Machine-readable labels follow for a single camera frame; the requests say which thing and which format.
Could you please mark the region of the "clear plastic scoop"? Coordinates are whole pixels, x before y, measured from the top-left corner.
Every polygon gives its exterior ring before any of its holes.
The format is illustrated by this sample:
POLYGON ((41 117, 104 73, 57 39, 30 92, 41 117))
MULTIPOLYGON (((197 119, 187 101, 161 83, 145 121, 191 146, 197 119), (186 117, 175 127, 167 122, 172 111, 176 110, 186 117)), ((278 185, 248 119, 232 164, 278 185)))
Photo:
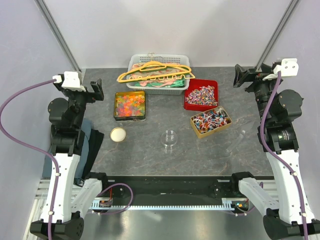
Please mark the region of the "clear plastic scoop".
POLYGON ((256 121, 250 121, 238 128, 238 133, 236 138, 232 143, 226 148, 226 152, 230 154, 255 128, 256 121))

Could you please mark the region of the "gold gummy candy tin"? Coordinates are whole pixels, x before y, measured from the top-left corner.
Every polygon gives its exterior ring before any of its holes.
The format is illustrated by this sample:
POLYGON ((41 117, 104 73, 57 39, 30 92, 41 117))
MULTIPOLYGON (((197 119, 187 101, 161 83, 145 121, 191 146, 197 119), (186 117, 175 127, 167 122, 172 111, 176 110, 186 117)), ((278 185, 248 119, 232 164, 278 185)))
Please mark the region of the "gold gummy candy tin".
POLYGON ((144 91, 116 92, 113 117, 117 122, 144 121, 146 119, 146 93, 144 91))

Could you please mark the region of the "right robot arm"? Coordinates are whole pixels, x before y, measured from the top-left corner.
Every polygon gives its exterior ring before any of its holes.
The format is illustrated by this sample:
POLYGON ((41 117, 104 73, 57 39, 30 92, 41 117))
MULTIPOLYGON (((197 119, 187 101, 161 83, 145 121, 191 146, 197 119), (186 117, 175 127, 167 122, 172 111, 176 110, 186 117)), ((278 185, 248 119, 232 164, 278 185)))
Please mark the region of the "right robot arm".
POLYGON ((303 237, 320 232, 320 222, 309 207, 299 166, 299 144, 293 121, 302 115, 303 98, 292 89, 278 91, 284 78, 279 62, 263 64, 261 70, 235 67, 233 85, 248 83, 254 93, 260 116, 258 139, 271 165, 278 198, 273 199, 249 172, 232 175, 229 191, 244 195, 262 216, 263 226, 272 240, 303 237))

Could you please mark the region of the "gold lollipop tin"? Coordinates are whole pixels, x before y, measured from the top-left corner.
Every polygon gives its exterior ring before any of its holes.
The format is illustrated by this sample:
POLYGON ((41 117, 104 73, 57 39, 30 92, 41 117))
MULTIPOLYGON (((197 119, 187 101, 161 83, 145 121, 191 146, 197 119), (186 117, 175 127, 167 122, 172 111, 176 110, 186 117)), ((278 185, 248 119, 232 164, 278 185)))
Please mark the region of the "gold lollipop tin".
POLYGON ((232 119, 222 106, 200 112, 190 118, 190 125, 199 139, 225 130, 232 119))

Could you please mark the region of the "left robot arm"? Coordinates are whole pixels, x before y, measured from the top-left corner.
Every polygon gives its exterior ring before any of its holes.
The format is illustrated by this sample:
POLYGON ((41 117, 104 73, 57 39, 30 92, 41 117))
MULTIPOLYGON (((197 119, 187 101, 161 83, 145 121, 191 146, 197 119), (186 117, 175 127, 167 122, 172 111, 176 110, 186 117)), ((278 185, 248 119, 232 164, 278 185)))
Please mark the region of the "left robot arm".
POLYGON ((95 197, 104 197, 110 191, 108 177, 102 172, 84 172, 84 185, 75 198, 72 190, 80 162, 85 132, 81 126, 86 105, 104 100, 102 80, 90 83, 93 92, 57 89, 66 98, 56 98, 48 105, 51 123, 51 153, 57 164, 52 164, 48 196, 38 221, 30 225, 30 233, 48 240, 79 240, 84 230, 85 213, 95 197))

